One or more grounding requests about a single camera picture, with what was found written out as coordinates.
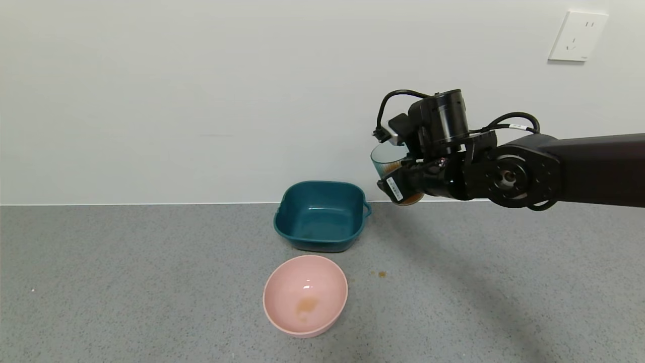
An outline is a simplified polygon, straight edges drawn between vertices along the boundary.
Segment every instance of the label sticker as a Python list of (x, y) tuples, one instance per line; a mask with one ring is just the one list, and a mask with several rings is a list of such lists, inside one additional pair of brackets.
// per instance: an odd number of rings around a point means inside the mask
[(394, 179), (392, 179), (392, 177), (389, 177), (385, 181), (388, 182), (388, 185), (390, 186), (392, 193), (394, 193), (394, 197), (397, 199), (397, 201), (400, 202), (401, 200), (403, 200), (403, 194), (401, 194), (401, 191), (399, 190), (397, 184), (394, 182)]
[(518, 125), (516, 123), (509, 123), (508, 128), (509, 129), (526, 130), (526, 129), (528, 129), (528, 126)]

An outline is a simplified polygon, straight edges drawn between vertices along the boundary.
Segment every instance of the white wall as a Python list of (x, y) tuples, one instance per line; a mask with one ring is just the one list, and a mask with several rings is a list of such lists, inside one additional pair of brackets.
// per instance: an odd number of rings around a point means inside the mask
[[(546, 60), (568, 9), (610, 15), (585, 65)], [(559, 138), (645, 132), (644, 1), (36, 0), (0, 13), (5, 204), (268, 202), (319, 179), (383, 200), (370, 133), (396, 88), (462, 88), (471, 128), (523, 110)]]

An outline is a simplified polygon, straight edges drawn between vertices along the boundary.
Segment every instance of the gray countertop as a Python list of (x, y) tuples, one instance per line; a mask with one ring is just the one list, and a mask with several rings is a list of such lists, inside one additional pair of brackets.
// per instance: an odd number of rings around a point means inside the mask
[[(645, 210), (373, 205), (311, 339), (262, 308), (277, 206), (1, 209), (0, 361), (645, 362)], [(383, 271), (386, 276), (379, 277)]]

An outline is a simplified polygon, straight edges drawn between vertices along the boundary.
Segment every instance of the pink bowl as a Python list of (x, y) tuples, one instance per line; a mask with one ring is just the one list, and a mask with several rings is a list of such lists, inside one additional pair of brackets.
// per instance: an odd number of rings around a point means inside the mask
[(306, 254), (288, 260), (269, 276), (264, 287), (264, 312), (281, 331), (311, 338), (324, 333), (338, 319), (347, 292), (347, 279), (337, 264)]

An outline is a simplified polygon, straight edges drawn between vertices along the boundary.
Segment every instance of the black cable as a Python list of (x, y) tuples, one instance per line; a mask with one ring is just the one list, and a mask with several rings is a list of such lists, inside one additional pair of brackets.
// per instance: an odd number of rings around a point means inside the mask
[(536, 134), (540, 133), (539, 121), (537, 121), (537, 118), (535, 118), (535, 116), (531, 114), (527, 114), (526, 112), (511, 112), (511, 113), (499, 116), (498, 118), (494, 119), (491, 123), (489, 123), (488, 127), (492, 127), (493, 125), (498, 125), (500, 122), (506, 119), (516, 118), (516, 117), (527, 119), (533, 125), (533, 129), (535, 129), (535, 133)]
[(549, 209), (549, 208), (553, 207), (553, 204), (556, 204), (556, 203), (557, 203), (557, 200), (555, 200), (555, 199), (551, 199), (551, 200), (548, 200), (548, 201), (547, 201), (546, 203), (544, 203), (544, 204), (540, 204), (540, 205), (535, 205), (535, 204), (533, 204), (533, 205), (527, 205), (527, 208), (528, 208), (528, 209), (530, 209), (530, 210), (532, 210), (532, 211), (541, 212), (541, 211), (545, 211), (545, 210), (547, 210), (547, 209)]
[[(476, 134), (478, 132), (484, 132), (484, 131), (491, 131), (491, 130), (499, 130), (499, 129), (516, 129), (516, 127), (511, 127), (511, 125), (507, 123), (503, 123), (501, 125), (493, 125), (493, 126), (486, 126), (484, 128), (481, 128), (479, 130), (471, 130), (469, 133), (471, 134)], [(524, 130), (527, 130), (529, 132), (532, 132), (534, 134), (539, 134), (540, 132), (533, 127), (526, 127)]]
[(385, 111), (385, 104), (388, 102), (388, 100), (394, 96), (397, 96), (399, 94), (406, 94), (408, 96), (415, 96), (418, 98), (427, 98), (430, 97), (427, 94), (423, 94), (421, 92), (413, 91), (413, 90), (394, 90), (383, 98), (383, 101), (381, 102), (381, 108), (379, 109), (379, 115), (376, 117), (376, 129), (381, 128), (381, 118), (383, 118), (383, 112)]

